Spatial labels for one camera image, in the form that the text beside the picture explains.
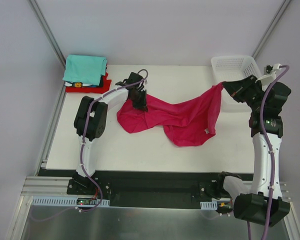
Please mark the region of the white plastic basket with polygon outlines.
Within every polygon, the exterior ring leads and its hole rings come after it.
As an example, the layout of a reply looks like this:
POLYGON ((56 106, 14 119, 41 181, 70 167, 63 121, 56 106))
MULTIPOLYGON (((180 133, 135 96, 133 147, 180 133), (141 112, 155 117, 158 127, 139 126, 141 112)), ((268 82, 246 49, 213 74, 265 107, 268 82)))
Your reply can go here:
MULTIPOLYGON (((250 75, 257 78, 262 76, 255 59, 248 55, 216 56, 212 57, 210 62, 216 84, 224 81, 239 81, 250 75)), ((233 100, 226 90, 223 90, 221 94, 221 110, 229 113, 251 111, 245 103, 238 103, 233 100)))

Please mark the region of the crimson pink t shirt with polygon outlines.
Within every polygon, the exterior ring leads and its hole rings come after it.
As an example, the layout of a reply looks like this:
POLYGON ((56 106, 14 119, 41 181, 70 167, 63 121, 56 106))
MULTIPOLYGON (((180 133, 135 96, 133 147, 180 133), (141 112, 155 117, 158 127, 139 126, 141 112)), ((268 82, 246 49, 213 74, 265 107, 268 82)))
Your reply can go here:
POLYGON ((196 98, 176 104, 148 94, 148 111, 133 108, 133 102, 127 100, 116 114, 117 122, 130 134, 161 126, 174 145, 201 146, 216 135, 222 90, 219 83, 196 98))

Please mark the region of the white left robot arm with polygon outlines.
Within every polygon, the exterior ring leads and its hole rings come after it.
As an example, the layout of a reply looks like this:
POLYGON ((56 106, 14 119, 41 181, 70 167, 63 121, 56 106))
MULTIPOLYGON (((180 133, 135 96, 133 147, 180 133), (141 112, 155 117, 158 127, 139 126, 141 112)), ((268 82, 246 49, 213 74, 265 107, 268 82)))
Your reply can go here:
POLYGON ((148 75, 146 69, 131 72, 128 78, 117 82, 113 89, 100 97, 84 96, 81 99, 73 123, 79 140, 79 160, 68 182, 67 194, 92 195, 101 192, 96 182, 97 145, 106 129, 108 111, 130 100, 134 109, 147 112, 145 84, 148 75))

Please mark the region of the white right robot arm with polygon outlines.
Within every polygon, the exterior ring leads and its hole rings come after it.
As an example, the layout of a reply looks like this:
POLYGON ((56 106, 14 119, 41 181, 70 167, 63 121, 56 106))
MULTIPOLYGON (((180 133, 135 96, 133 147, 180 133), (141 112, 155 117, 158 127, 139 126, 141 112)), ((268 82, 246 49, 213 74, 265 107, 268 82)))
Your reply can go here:
POLYGON ((263 90, 254 75, 237 81, 224 81, 223 88, 238 103, 251 108, 249 127, 254 148, 254 172, 251 187, 246 187, 238 174, 222 172, 215 192, 234 201, 237 219, 273 227, 289 212, 283 200, 279 181, 279 151, 283 137, 283 121, 279 115, 291 89, 276 82, 263 90))

